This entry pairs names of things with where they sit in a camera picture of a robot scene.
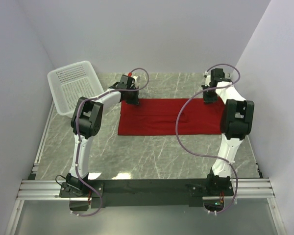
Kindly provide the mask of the red t shirt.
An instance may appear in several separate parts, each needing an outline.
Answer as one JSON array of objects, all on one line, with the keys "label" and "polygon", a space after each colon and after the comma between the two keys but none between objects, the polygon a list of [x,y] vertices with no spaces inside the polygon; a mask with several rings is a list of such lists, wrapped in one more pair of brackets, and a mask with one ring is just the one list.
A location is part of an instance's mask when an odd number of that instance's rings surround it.
[{"label": "red t shirt", "polygon": [[[176,119],[186,98],[141,99],[139,105],[122,102],[119,136],[175,135]],[[179,119],[180,135],[219,135],[224,110],[221,99],[205,104],[202,98],[193,99]]]}]

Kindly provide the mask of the white plastic perforated basket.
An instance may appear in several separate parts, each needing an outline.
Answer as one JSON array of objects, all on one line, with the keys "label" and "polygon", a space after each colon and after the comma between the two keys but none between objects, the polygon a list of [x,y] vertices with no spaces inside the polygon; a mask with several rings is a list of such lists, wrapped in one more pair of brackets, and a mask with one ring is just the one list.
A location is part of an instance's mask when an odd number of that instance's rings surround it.
[{"label": "white plastic perforated basket", "polygon": [[89,61],[52,70],[47,79],[58,114],[69,118],[73,116],[79,98],[91,98],[104,92]]}]

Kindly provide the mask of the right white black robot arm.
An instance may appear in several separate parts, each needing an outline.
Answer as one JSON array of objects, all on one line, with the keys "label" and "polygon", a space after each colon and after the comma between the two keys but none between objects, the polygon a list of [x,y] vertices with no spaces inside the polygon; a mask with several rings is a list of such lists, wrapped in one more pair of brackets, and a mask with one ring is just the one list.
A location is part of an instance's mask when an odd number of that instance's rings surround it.
[{"label": "right white black robot arm", "polygon": [[209,195],[231,193],[231,174],[235,172],[233,163],[238,148],[251,132],[254,102],[243,98],[233,86],[230,78],[225,77],[221,68],[205,73],[206,83],[202,88],[205,104],[220,99],[224,104],[220,120],[221,144],[215,163],[207,175],[205,189]]}]

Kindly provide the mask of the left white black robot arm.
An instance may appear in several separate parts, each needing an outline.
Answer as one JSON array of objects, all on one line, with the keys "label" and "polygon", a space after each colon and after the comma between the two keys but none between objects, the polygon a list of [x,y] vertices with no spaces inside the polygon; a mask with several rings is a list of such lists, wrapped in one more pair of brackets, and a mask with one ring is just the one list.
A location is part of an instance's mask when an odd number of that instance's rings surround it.
[{"label": "left white black robot arm", "polygon": [[137,79],[132,73],[122,75],[120,81],[105,92],[92,98],[79,98],[71,120],[74,133],[73,163],[66,176],[66,183],[76,196],[84,196],[88,191],[90,150],[101,128],[103,111],[122,101],[138,105]]}]

